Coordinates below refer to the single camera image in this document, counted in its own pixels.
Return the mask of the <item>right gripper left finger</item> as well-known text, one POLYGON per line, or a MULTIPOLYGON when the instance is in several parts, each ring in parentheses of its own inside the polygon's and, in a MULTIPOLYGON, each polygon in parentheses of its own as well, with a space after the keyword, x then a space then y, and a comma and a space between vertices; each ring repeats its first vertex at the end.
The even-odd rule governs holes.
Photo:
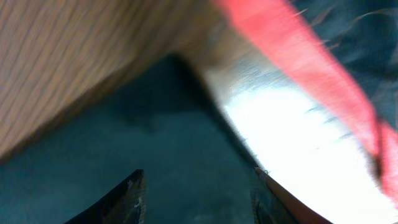
POLYGON ((145 212, 146 180, 137 169, 66 224, 143 224, 145 212))

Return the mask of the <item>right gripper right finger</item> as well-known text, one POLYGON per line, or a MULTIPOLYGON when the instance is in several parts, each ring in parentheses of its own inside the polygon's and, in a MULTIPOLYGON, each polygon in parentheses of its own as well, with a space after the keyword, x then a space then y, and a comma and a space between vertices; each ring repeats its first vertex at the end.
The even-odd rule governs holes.
POLYGON ((251 183, 255 224, 331 224, 278 184, 266 171, 256 167, 251 183))

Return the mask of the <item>black polo shirt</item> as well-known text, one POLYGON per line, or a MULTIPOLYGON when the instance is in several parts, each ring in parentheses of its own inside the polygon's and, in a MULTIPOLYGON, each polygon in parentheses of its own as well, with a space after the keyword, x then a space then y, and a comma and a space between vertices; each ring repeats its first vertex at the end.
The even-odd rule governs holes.
POLYGON ((146 223, 252 223, 252 164, 169 55, 1 166, 2 223, 100 223, 142 174, 146 223))

